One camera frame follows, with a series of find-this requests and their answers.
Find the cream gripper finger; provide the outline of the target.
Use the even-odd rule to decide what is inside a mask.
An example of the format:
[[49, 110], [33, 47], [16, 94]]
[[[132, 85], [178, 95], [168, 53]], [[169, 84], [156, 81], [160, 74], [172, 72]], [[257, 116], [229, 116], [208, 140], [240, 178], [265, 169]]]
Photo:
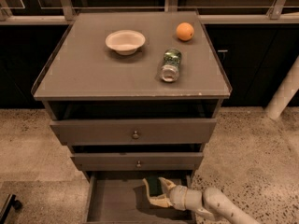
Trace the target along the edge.
[[161, 183], [162, 194], [159, 195], [160, 199], [169, 199], [172, 195], [174, 188], [177, 186], [173, 181], [164, 177], [159, 177]]
[[150, 197], [149, 188], [148, 188], [148, 185], [147, 185], [146, 178], [143, 179], [143, 183], [146, 187], [146, 195], [147, 195], [147, 199], [148, 199], [150, 204], [155, 205], [155, 206], [159, 206], [159, 207], [163, 207], [163, 208], [168, 208], [168, 207], [171, 206], [171, 203], [170, 203], [169, 199], [160, 199], [159, 196]]

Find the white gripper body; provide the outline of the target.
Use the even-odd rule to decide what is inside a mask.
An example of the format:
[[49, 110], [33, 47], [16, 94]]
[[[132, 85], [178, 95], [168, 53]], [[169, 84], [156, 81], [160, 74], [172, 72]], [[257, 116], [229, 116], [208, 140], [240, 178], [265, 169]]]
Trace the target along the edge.
[[172, 206], [180, 211], [185, 211], [185, 198], [188, 188], [185, 186], [177, 185], [171, 188], [169, 192], [169, 200]]

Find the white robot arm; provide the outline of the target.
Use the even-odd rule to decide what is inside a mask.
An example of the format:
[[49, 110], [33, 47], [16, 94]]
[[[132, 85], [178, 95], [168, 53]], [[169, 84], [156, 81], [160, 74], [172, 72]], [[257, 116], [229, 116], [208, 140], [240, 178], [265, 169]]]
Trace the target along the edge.
[[200, 224], [298, 224], [299, 89], [295, 61], [265, 108], [224, 108], [204, 161], [186, 186], [158, 175], [143, 183], [150, 204], [190, 211]]

